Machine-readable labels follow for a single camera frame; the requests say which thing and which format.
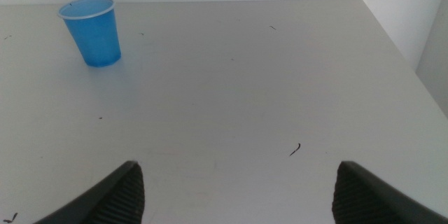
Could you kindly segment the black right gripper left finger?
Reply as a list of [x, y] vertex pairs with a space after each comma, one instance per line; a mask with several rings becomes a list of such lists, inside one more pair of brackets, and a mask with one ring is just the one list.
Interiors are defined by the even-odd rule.
[[38, 224], [141, 224], [144, 178], [138, 162], [126, 161], [106, 178]]

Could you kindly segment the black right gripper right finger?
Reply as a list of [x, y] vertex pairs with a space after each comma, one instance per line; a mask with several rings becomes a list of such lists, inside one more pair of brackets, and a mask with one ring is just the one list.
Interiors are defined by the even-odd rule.
[[447, 224], [447, 218], [353, 161], [337, 169], [332, 201], [336, 224]]

